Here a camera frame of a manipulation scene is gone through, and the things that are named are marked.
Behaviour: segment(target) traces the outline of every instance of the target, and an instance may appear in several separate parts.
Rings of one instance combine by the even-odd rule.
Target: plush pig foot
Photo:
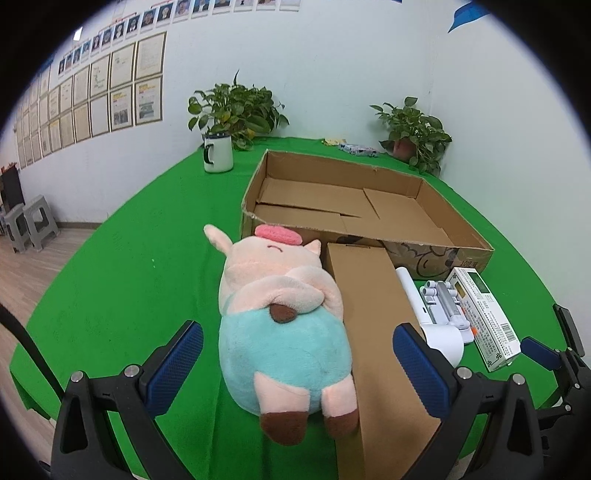
[[[261,429],[279,445],[292,446],[301,443],[306,435],[308,412],[281,411],[261,415]]]
[[[350,374],[340,382],[322,389],[321,403],[324,426],[331,438],[343,437],[355,431],[359,423],[359,410]]]
[[[261,408],[261,429],[275,443],[297,445],[306,435],[310,392],[273,380],[260,372],[254,378]]]
[[[269,305],[269,314],[277,323],[289,323],[297,317],[297,312],[294,309],[277,303]]]

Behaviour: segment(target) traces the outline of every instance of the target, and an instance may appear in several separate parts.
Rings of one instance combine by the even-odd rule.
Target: gray stool
[[[43,217],[40,230],[37,230],[35,220],[33,219],[33,214],[37,210],[41,212],[41,216]],[[31,242],[33,242],[35,250],[40,252],[43,250],[41,241],[47,237],[47,235],[52,232],[56,234],[56,236],[60,234],[60,231],[56,225],[56,221],[53,219],[53,215],[51,214],[51,210],[49,209],[49,205],[47,204],[45,197],[43,195],[37,195],[32,201],[27,202],[26,207],[23,209],[23,213],[29,228]]]
[[[17,250],[20,253],[23,253],[27,249],[27,247],[25,247],[25,242],[30,239],[29,232],[27,231],[27,226],[23,218],[23,206],[24,205],[22,203],[15,205],[10,210],[10,212],[4,216],[8,236],[10,237],[12,249],[15,253]]]

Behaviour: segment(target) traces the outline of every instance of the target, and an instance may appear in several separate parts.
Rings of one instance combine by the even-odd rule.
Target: cardboard box
[[[458,293],[476,346],[489,372],[510,365],[521,353],[519,339],[495,296],[474,268],[454,268],[447,278]]]
[[[383,248],[328,244],[326,268],[343,296],[359,403],[359,429],[336,442],[339,480],[398,480],[439,426],[392,349],[399,324],[423,332]]]
[[[242,236],[284,225],[305,242],[383,247],[415,279],[482,271],[493,249],[420,177],[332,158],[267,151],[242,201]]]

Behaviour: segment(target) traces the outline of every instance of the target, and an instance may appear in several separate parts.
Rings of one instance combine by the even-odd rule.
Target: blue gripper pad
[[[525,337],[521,341],[521,353],[530,357],[546,370],[558,370],[561,367],[558,353],[532,337]]]
[[[203,349],[203,329],[197,322],[184,332],[152,376],[145,407],[154,418],[168,412]]]
[[[395,328],[392,347],[427,413],[437,419],[445,419],[451,409],[448,385],[409,334],[405,325],[398,325]]]

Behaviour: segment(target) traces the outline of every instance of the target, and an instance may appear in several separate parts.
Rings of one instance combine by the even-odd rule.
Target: white medicine box
[[[509,365],[521,353],[519,339],[482,277],[474,268],[454,268],[447,281],[476,329],[474,340],[488,371]]]

